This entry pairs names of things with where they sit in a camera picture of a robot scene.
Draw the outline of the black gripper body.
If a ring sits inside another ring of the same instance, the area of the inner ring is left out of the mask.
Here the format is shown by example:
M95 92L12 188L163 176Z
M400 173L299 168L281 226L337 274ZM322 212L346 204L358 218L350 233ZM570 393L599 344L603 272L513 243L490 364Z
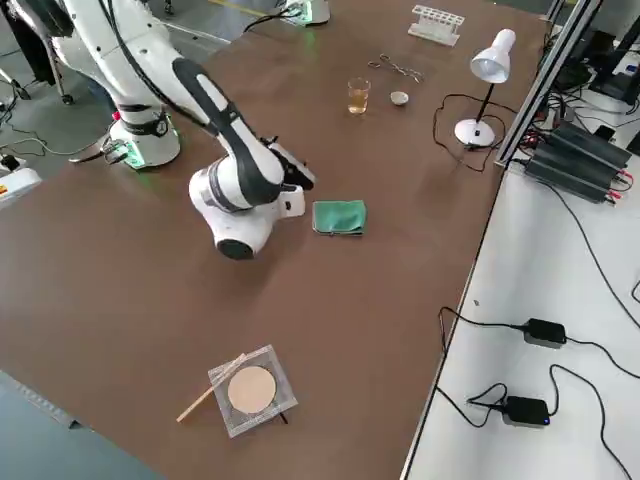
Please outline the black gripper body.
M316 177L307 164L298 160L278 142L278 137L261 137L261 143L274 153L284 170L284 183L298 185L304 191L310 191L316 184Z

